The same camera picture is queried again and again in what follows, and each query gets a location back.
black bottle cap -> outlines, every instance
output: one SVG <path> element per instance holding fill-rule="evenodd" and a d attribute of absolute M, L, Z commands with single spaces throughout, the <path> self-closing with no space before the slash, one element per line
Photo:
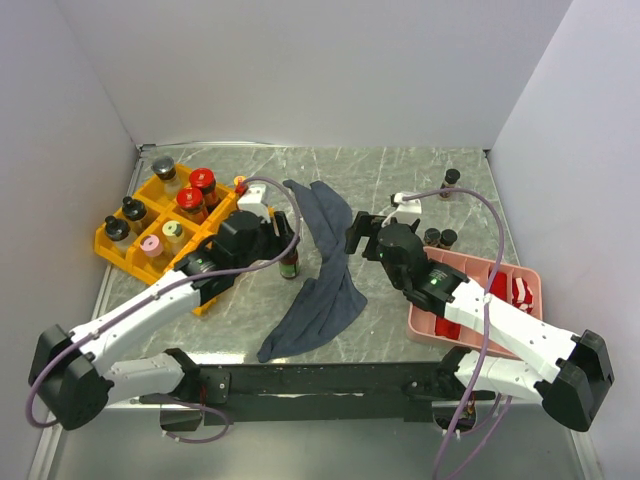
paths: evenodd
<path fill-rule="evenodd" d="M 168 155 L 164 155 L 151 164 L 151 170 L 161 180 L 171 180 L 176 176 L 176 162 Z"/>
<path fill-rule="evenodd" d="M 458 180 L 460 180 L 460 170 L 455 168 L 450 168 L 444 174 L 444 181 L 449 185 L 455 184 Z"/>
<path fill-rule="evenodd" d="M 440 240 L 440 230 L 437 228 L 427 228 L 424 232 L 424 243 L 434 243 Z"/>
<path fill-rule="evenodd" d="M 122 214 L 127 218 L 127 220 L 136 222 L 138 220 L 142 220 L 147 214 L 147 207 L 145 207 L 144 203 L 140 200 L 136 200 L 131 197 L 124 197 L 122 199 Z"/>
<path fill-rule="evenodd" d="M 104 233 L 114 242 L 127 238 L 131 230 L 131 227 L 129 227 L 129 224 L 125 220 L 116 218 L 113 215 L 105 218 L 104 223 L 106 224 Z"/>
<path fill-rule="evenodd" d="M 440 243 L 445 247 L 450 247 L 456 243 L 456 240 L 458 240 L 458 234 L 450 228 L 443 230 L 440 234 Z"/>

pink compartment organizer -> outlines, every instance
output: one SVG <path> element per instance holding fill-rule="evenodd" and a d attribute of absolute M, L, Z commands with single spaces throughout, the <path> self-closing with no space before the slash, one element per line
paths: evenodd
<path fill-rule="evenodd" d="M 463 253 L 449 252 L 432 247 L 425 247 L 424 250 L 429 258 L 451 265 L 453 268 L 466 273 L 469 278 L 478 282 L 482 287 L 487 285 L 489 271 L 492 269 L 494 263 L 493 260 L 486 260 L 484 258 L 465 255 Z M 534 299 L 531 316 L 542 321 L 542 285 L 540 282 L 540 276 L 530 268 L 523 268 L 504 263 L 500 265 L 499 271 L 507 274 L 507 298 L 511 298 L 512 296 L 511 280 L 514 277 L 520 277 L 527 282 Z M 413 305 L 409 307 L 407 336 L 410 340 L 444 347 L 461 345 L 471 347 L 476 350 L 480 350 L 482 347 L 483 335 L 480 333 L 476 333 L 466 327 L 461 327 L 459 339 L 451 340 L 447 337 L 437 336 L 435 334 L 435 325 L 436 316 L 433 313 L 425 312 Z M 493 356 L 516 358 L 510 351 L 502 348 L 494 342 L 489 342 L 488 353 Z"/>

red lid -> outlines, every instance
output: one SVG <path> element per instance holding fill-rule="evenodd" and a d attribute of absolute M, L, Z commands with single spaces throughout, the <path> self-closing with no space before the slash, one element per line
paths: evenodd
<path fill-rule="evenodd" d="M 191 210 L 202 204 L 202 192 L 197 188 L 183 188 L 178 192 L 176 202 L 185 210 Z"/>
<path fill-rule="evenodd" d="M 215 184 L 216 177 L 208 168 L 196 168 L 189 175 L 189 183 L 198 188 L 207 188 Z"/>

gray towel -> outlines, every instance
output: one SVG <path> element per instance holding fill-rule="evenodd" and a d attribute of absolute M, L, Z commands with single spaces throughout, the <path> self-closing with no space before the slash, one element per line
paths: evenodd
<path fill-rule="evenodd" d="M 258 352 L 262 363 L 314 350 L 330 342 L 356 319 L 367 299 L 353 286 L 344 253 L 345 232 L 351 226 L 351 208 L 324 182 L 311 189 L 286 180 L 313 241 L 322 255 L 318 279 L 309 278 L 280 324 Z"/>

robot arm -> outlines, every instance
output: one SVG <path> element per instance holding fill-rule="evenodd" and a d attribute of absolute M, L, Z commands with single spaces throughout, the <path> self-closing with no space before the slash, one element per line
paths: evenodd
<path fill-rule="evenodd" d="M 188 281 L 187 277 L 248 267 L 257 260 L 274 258 L 286 248 L 293 232 L 284 213 L 275 212 L 272 222 L 260 214 L 264 213 L 262 210 L 258 214 L 249 209 L 233 212 L 216 235 L 204 239 L 155 284 L 111 312 L 68 333 L 55 325 L 40 335 L 29 374 L 31 385 L 62 350 L 94 335 L 65 357 L 38 389 L 38 395 L 65 429 L 81 427 L 110 403 L 194 388 L 198 367 L 179 349 L 148 359 L 116 361 L 136 342 L 230 288 L 238 274 L 195 281 Z M 165 295 L 157 295 L 176 281 L 185 283 Z M 155 300 L 98 335 L 98 327 L 150 296 Z"/>
<path fill-rule="evenodd" d="M 395 200 L 397 210 L 409 209 L 397 195 Z M 559 423 L 587 431 L 614 380 L 602 337 L 589 330 L 578 336 L 533 319 L 494 295 L 485 295 L 463 272 L 428 259 L 415 234 L 420 212 L 411 212 L 403 216 L 406 223 L 394 221 L 398 215 L 385 218 L 358 212 L 347 231 L 346 253 L 354 253 L 360 239 L 368 237 L 362 256 L 382 263 L 393 287 L 407 300 L 481 334 L 488 304 L 490 339 L 522 361 L 487 357 L 475 388 L 540 402 Z M 466 387 L 478 353 L 463 347 L 454 350 L 447 364 L 455 359 L 451 372 Z"/>

